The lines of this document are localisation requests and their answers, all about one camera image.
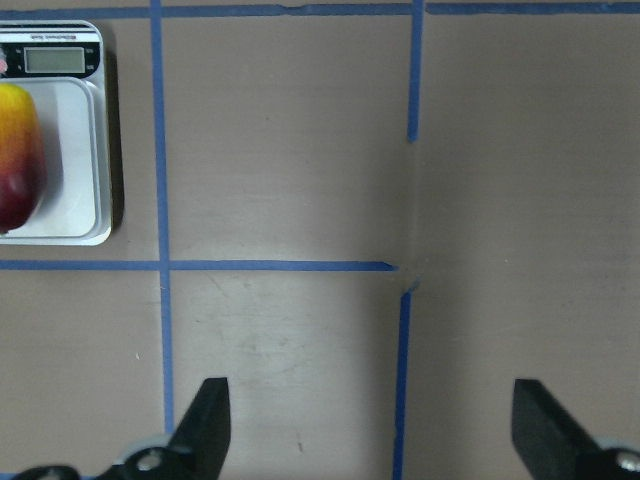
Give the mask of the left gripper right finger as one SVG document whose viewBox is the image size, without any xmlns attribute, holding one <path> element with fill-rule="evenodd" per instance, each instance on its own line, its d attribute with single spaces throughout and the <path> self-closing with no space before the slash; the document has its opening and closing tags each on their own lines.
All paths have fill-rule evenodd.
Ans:
<svg viewBox="0 0 640 480">
<path fill-rule="evenodd" d="M 637 479 L 639 451 L 603 447 L 536 379 L 514 382 L 511 440 L 533 479 Z"/>
</svg>

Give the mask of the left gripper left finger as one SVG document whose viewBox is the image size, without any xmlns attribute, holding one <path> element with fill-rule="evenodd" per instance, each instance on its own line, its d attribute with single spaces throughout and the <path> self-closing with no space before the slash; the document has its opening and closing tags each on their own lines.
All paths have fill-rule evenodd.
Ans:
<svg viewBox="0 0 640 480">
<path fill-rule="evenodd" d="M 111 465 L 100 479 L 217 479 L 231 440 L 231 407 L 225 377 L 203 381 L 164 445 L 141 448 Z"/>
</svg>

